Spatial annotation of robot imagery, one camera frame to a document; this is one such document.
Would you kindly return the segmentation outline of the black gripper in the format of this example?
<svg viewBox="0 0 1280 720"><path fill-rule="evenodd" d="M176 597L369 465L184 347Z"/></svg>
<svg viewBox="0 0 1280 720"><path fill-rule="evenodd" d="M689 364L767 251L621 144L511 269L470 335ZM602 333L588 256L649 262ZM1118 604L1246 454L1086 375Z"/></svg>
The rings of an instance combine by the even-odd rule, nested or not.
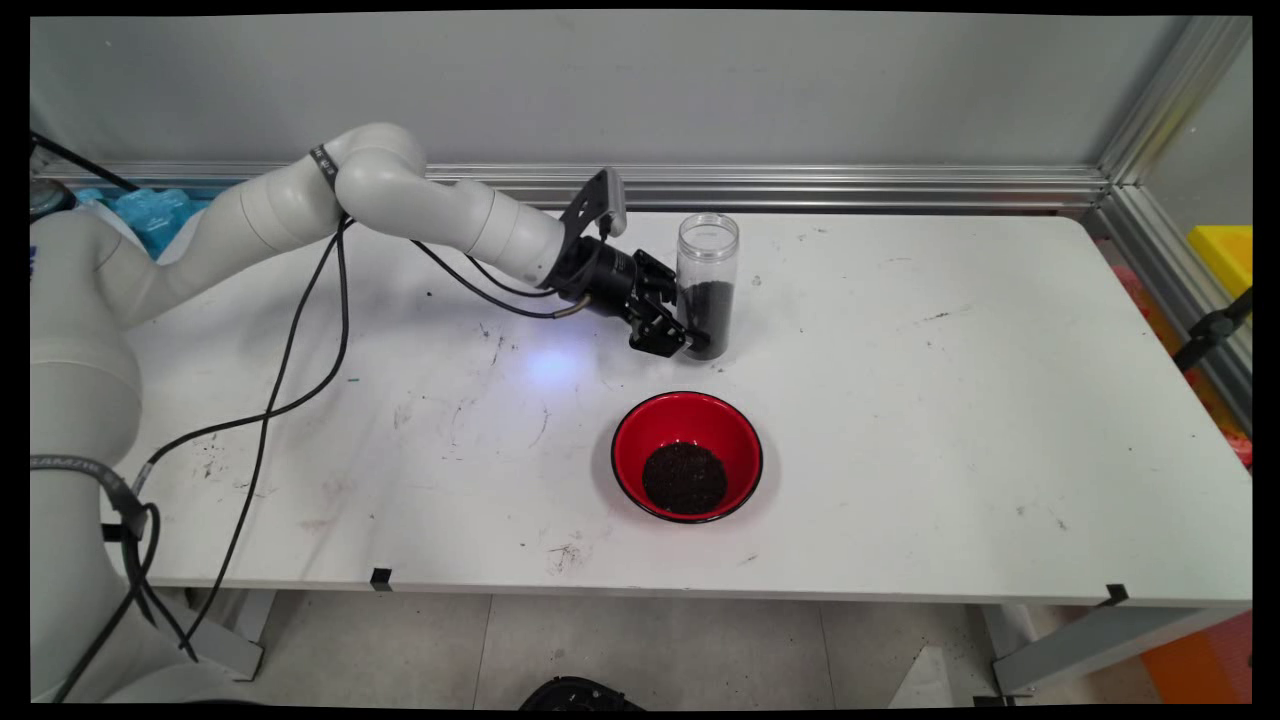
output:
<svg viewBox="0 0 1280 720"><path fill-rule="evenodd" d="M582 311L628 319L631 350L660 357L712 350L712 337L687 318L675 270L644 250L590 234L566 237L545 287L568 304L550 313L553 319Z"/></svg>

